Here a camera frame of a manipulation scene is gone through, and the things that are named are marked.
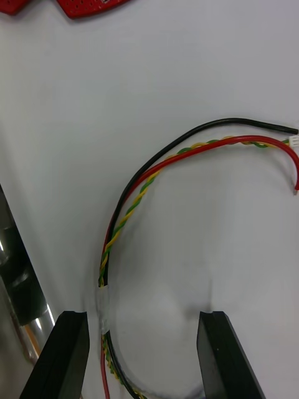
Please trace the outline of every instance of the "yellow and green twisted wire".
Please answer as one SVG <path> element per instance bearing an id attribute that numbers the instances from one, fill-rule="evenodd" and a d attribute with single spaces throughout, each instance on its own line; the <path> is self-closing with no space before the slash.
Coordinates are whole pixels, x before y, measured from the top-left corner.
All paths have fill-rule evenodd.
<path id="1" fill-rule="evenodd" d="M 233 137 L 233 136 L 226 136 L 226 137 L 223 137 L 221 140 L 224 140 L 224 139 L 230 138 L 230 137 Z M 179 151 L 177 152 L 177 154 L 170 155 L 170 156 L 168 156 L 166 159 L 172 158 L 173 156 L 182 154 L 182 153 L 187 152 L 187 151 L 191 151 L 191 150 L 193 150 L 193 149 L 195 149 L 195 148 L 197 148 L 197 147 L 202 147 L 203 145 L 212 144 L 212 143 L 215 143 L 215 142 L 218 142 L 218 141 L 220 141 L 220 140 L 209 140 L 208 142 L 205 142 L 205 143 L 195 143 L 195 144 L 191 145 L 190 147 L 182 148 L 181 150 L 179 150 Z M 288 139 L 282 141 L 282 143 L 283 143 L 283 144 L 286 144 L 286 145 L 289 145 Z M 271 145 L 271 144 L 263 144 L 263 143 L 259 143 L 259 142 L 242 142 L 242 144 L 244 144 L 244 145 L 255 145 L 255 146 L 258 147 L 258 148 L 268 148 L 268 147 L 270 147 L 270 148 L 276 148 L 274 145 Z M 115 241 L 118 239 L 118 237 L 119 237 L 119 235 L 120 235 L 120 233 L 121 233 L 121 230 L 125 227 L 125 224 L 126 224 L 126 222 L 128 221 L 128 219 L 133 215 L 133 213 L 135 212 L 137 206 L 141 203 L 141 200 L 142 200 L 142 198 L 144 197 L 144 195 L 147 193 L 149 186 L 150 186 L 151 184 L 153 184 L 153 182 L 155 181 L 156 177 L 162 172 L 162 170 L 163 170 L 163 169 L 160 169 L 160 170 L 157 171 L 156 173 L 153 173 L 153 174 L 146 180 L 146 183 L 141 187 L 138 196 L 134 199 L 132 205 L 131 205 L 131 206 L 129 207 L 129 209 L 127 210 L 125 216 L 120 220 L 119 225 L 113 230 L 112 238 L 111 238 L 111 240 L 109 241 L 109 243 L 106 244 L 106 246 L 105 246 L 105 251 L 104 251 L 104 253 L 103 253 L 103 255 L 102 255 L 102 263 L 101 263 L 101 266 L 100 266 L 100 278 L 99 278 L 99 280 L 100 280 L 100 286 L 101 286 L 101 287 L 104 285 L 103 275 L 104 275 L 104 272 L 105 272 L 105 265 L 106 265 L 106 263 L 107 263 L 108 254 L 109 254 L 109 252 L 111 251 L 111 248 L 112 248 L 113 244 L 114 244 Z M 105 353 L 107 365 L 108 365 L 108 368 L 110 369 L 110 372 L 111 372 L 112 374 L 114 374 L 114 376 L 115 376 L 115 378 L 116 378 L 117 380 L 119 380 L 118 375 L 117 375 L 117 373 L 116 373 L 116 371 L 115 371 L 115 369 L 114 369 L 114 366 L 113 366 L 113 364 L 112 364 L 112 361 L 111 361 L 111 357 L 110 357 L 110 354 L 109 354 L 108 345 L 107 345 L 105 336 L 103 336 L 103 349 L 104 349 L 104 353 Z M 146 398 L 144 395 L 142 395 L 142 393 L 139 392 L 138 390 L 135 390 L 135 393 L 136 393 L 137 395 L 139 395 L 140 399 L 147 399 L 147 398 Z"/>

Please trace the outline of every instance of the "wire bundle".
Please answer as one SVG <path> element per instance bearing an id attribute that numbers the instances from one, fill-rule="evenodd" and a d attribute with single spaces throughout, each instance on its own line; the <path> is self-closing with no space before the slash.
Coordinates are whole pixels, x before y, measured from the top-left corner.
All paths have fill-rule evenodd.
<path id="1" fill-rule="evenodd" d="M 280 148 L 284 152 L 286 152 L 294 161 L 294 164 L 297 169 L 297 182 L 295 184 L 295 191 L 297 192 L 299 190 L 299 157 L 297 157 L 296 153 L 288 146 L 288 140 L 280 142 L 276 139 L 265 136 L 246 135 L 238 137 L 225 137 L 221 140 L 211 140 L 207 143 L 197 143 L 191 147 L 183 148 L 176 155 L 169 156 L 167 157 L 167 159 L 165 159 L 165 161 L 162 161 L 157 165 L 151 167 L 163 155 L 165 155 L 168 151 L 170 151 L 172 148 L 174 148 L 176 145 L 180 144 L 187 138 L 208 128 L 224 126 L 224 125 L 247 125 L 247 126 L 272 130 L 275 132 L 289 133 L 292 135 L 298 134 L 297 129 L 290 127 L 284 127 L 281 125 L 274 125 L 271 123 L 259 122 L 244 118 L 226 118 L 200 125 L 190 130 L 189 132 L 185 133 L 184 135 L 180 136 L 178 139 L 170 143 L 168 146 L 164 147 L 154 157 L 152 157 L 148 162 L 146 162 L 138 170 L 138 172 L 135 173 L 134 177 L 132 177 L 132 179 L 124 189 L 123 193 L 121 194 L 115 212 L 110 221 L 110 225 L 108 227 L 107 235 L 103 246 L 102 262 L 100 266 L 100 277 L 98 279 L 99 287 L 108 284 L 109 255 L 114 242 L 117 240 L 117 238 L 120 235 L 121 230 L 125 226 L 128 219 L 131 217 L 131 215 L 135 212 L 136 207 L 140 204 L 143 196 L 146 194 L 148 187 L 153 183 L 153 181 L 159 175 L 161 170 L 164 167 L 169 166 L 174 162 L 180 161 L 182 159 L 196 155 L 201 152 L 209 151 L 224 145 L 232 145 L 236 143 L 243 143 L 245 145 L 254 144 L 259 148 L 266 148 L 266 147 Z M 128 209 L 125 216 L 121 219 L 118 227 L 115 228 L 117 219 L 120 215 L 120 211 L 125 201 L 144 180 L 146 180 L 146 183 L 141 187 L 140 193 L 135 198 L 133 204 Z M 141 392 L 139 392 L 135 387 L 133 387 L 131 382 L 126 378 L 125 374 L 123 373 L 123 370 L 121 369 L 121 366 L 118 362 L 118 359 L 116 357 L 113 348 L 110 331 L 108 331 L 105 334 L 105 336 L 102 337 L 102 342 L 101 342 L 101 371 L 102 371 L 102 378 L 103 378 L 103 385 L 104 385 L 106 399 L 109 399 L 110 395 L 106 378 L 105 357 L 107 359 L 111 373 L 113 373 L 116 376 L 116 378 L 120 380 L 121 384 L 125 386 L 129 394 L 135 399 L 146 399 Z"/>

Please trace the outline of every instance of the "white connector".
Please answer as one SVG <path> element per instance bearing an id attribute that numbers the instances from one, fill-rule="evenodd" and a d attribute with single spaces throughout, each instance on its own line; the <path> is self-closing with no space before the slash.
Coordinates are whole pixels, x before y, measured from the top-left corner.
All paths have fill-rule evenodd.
<path id="1" fill-rule="evenodd" d="M 97 289 L 97 302 L 99 329 L 100 333 L 105 335 L 110 329 L 108 286 Z"/>
<path id="2" fill-rule="evenodd" d="M 299 136 L 290 136 L 288 139 L 291 148 L 299 149 Z"/>

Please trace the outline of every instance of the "white surface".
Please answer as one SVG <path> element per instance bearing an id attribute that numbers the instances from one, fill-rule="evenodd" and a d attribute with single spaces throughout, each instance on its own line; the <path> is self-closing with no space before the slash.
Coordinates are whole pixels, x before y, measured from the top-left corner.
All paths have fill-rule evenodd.
<path id="1" fill-rule="evenodd" d="M 1 16 L 1 184 L 56 315 L 88 310 L 85 399 L 103 398 L 93 288 L 123 187 L 200 123 L 296 124 L 298 13 L 296 0 L 134 0 L 72 22 L 44 0 Z M 266 397 L 298 397 L 291 171 L 280 153 L 235 146 L 151 187 L 110 274 L 112 334 L 134 381 L 170 397 L 196 391 L 197 318 L 209 308 L 230 316 Z M 127 397 L 109 382 L 113 398 Z"/>

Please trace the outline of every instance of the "red wire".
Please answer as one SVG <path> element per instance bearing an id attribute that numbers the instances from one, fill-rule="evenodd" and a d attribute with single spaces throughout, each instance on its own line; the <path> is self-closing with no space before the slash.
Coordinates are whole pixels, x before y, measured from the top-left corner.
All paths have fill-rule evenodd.
<path id="1" fill-rule="evenodd" d="M 225 138 L 223 140 L 219 140 L 218 142 L 211 143 L 211 144 L 206 144 L 203 145 L 202 147 L 195 148 L 193 150 L 184 152 L 179 155 L 175 155 L 172 158 L 169 158 L 165 161 L 162 161 L 158 163 L 157 165 L 153 166 L 152 168 L 148 169 L 146 172 L 144 172 L 139 179 L 136 181 L 136 183 L 132 186 L 130 192 L 126 196 L 125 201 L 130 197 L 132 192 L 148 177 L 150 177 L 153 173 L 156 173 L 158 170 L 165 168 L 165 166 L 171 165 L 174 162 L 181 161 L 185 158 L 188 158 L 189 156 L 193 156 L 196 154 L 200 154 L 205 151 L 213 150 L 214 148 L 222 147 L 223 145 L 228 145 L 228 144 L 236 144 L 240 142 L 260 142 L 264 144 L 271 144 L 275 145 L 276 147 L 280 148 L 284 152 L 286 152 L 290 157 L 292 158 L 296 169 L 297 169 L 297 182 L 295 185 L 295 191 L 299 190 L 299 157 L 297 154 L 286 144 L 280 142 L 279 140 L 276 140 L 271 137 L 267 136 L 257 136 L 257 135 L 247 135 L 247 136 L 236 136 L 236 137 L 230 137 L 230 138 Z M 103 252 L 105 251 L 105 246 L 107 243 L 107 236 L 108 236 L 108 231 L 106 233 L 106 238 L 104 241 L 103 245 Z M 105 368 L 105 354 L 104 354 L 104 349 L 103 349 L 103 342 L 101 342 L 101 371 L 102 371 L 102 380 L 103 380 L 103 386 L 104 386 L 104 391 L 105 391 L 105 398 L 110 399 L 110 394 L 109 394 L 109 388 L 108 388 L 108 383 L 107 383 L 107 376 L 106 376 L 106 368 Z"/>

